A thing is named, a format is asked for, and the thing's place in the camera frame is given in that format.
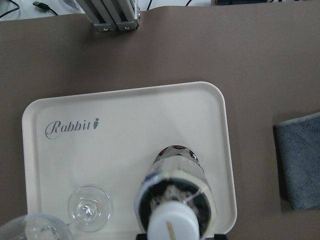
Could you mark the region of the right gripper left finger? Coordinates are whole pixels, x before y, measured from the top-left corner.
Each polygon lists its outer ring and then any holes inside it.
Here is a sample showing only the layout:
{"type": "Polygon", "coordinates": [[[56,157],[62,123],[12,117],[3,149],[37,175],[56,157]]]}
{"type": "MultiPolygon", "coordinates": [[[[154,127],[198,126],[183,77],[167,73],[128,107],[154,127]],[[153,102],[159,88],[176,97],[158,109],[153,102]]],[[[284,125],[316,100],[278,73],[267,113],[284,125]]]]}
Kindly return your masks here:
{"type": "Polygon", "coordinates": [[[148,240],[146,233],[139,233],[136,235],[135,240],[148,240]]]}

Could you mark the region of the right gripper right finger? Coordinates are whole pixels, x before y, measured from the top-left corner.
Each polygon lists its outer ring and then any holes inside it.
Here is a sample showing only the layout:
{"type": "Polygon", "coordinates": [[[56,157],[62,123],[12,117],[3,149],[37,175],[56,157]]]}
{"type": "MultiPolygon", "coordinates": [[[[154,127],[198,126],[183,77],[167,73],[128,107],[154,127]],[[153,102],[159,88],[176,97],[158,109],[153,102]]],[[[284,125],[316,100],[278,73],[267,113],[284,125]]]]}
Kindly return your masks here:
{"type": "Polygon", "coordinates": [[[225,234],[215,234],[213,237],[214,240],[228,240],[225,234]]]}

